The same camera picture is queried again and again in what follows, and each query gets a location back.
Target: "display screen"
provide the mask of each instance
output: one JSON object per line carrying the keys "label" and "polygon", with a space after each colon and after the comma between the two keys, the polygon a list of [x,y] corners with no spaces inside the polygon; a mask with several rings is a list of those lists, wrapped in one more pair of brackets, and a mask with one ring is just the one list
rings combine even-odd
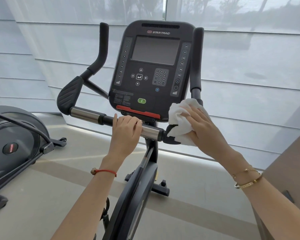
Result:
{"label": "display screen", "polygon": [[137,36],[132,60],[173,65],[180,40]]}

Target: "elliptical machine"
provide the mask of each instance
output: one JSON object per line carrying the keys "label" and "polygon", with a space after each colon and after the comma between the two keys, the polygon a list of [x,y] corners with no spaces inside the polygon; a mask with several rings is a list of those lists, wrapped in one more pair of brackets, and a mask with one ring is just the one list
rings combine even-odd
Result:
{"label": "elliptical machine", "polygon": [[132,239],[150,192],[169,196],[166,181],[155,183],[158,141],[180,144],[169,137],[158,122],[167,122],[172,103],[185,99],[189,80],[191,97],[201,105],[201,57],[204,29],[184,22],[139,20],[129,24],[123,34],[109,93],[89,81],[104,65],[108,55],[109,26],[100,23],[99,54],[94,63],[70,81],[59,93],[57,106],[65,114],[99,125],[112,126],[113,117],[76,107],[82,86],[104,98],[122,115],[143,120],[141,137],[146,153],[140,165],[125,178],[126,184],[109,221],[109,199],[101,219],[103,240]]}
{"label": "elliptical machine", "polygon": [[[0,189],[28,166],[56,146],[64,147],[67,139],[51,139],[44,123],[32,113],[0,105]],[[8,199],[0,195],[0,209]]]}

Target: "hand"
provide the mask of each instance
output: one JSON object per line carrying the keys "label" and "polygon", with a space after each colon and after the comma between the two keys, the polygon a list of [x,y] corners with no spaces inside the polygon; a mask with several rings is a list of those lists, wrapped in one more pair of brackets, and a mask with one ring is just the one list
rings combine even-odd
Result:
{"label": "hand", "polygon": [[228,145],[220,130],[200,109],[192,106],[190,106],[190,109],[184,109],[189,114],[183,113],[182,116],[189,121],[194,130],[187,135],[203,153],[218,161],[218,159],[223,158],[225,155],[229,156],[229,153],[234,151]]}
{"label": "hand", "polygon": [[112,168],[117,171],[124,159],[136,148],[142,131],[142,122],[137,117],[113,117],[112,137],[108,155],[104,158],[101,167]]}

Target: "white towel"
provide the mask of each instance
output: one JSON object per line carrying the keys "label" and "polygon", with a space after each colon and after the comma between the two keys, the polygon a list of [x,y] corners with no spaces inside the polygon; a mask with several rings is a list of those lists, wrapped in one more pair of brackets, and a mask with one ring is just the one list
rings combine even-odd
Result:
{"label": "white towel", "polygon": [[187,110],[185,110],[182,107],[185,108],[190,108],[189,105],[195,107],[195,108],[200,108],[205,116],[208,118],[209,115],[207,111],[204,109],[203,106],[201,106],[198,101],[194,98],[187,98],[185,100],[182,100],[181,103],[179,104],[171,104],[170,109],[169,109],[169,124],[170,125],[177,125],[174,128],[171,129],[171,131],[168,133],[168,136],[173,136],[175,137],[175,141],[181,142],[182,145],[188,145],[188,146],[195,146],[193,141],[186,136],[186,133],[189,133],[190,131],[193,130],[191,124],[189,121],[181,116],[181,113],[186,113],[189,114]]}

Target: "wall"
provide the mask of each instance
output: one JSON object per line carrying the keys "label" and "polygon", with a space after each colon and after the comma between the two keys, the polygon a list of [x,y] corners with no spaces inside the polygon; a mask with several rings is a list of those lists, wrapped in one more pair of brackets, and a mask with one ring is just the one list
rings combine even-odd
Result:
{"label": "wall", "polygon": [[[110,24],[108,59],[91,80],[107,91],[126,25],[165,17],[205,27],[201,97],[250,164],[266,169],[300,136],[300,0],[6,1],[55,98],[96,59],[101,21]],[[115,112],[87,88],[77,106]],[[110,127],[65,120],[111,134]],[[160,149],[209,159],[189,146]]]}
{"label": "wall", "polygon": [[0,0],[0,105],[58,112],[48,84],[5,0]]}

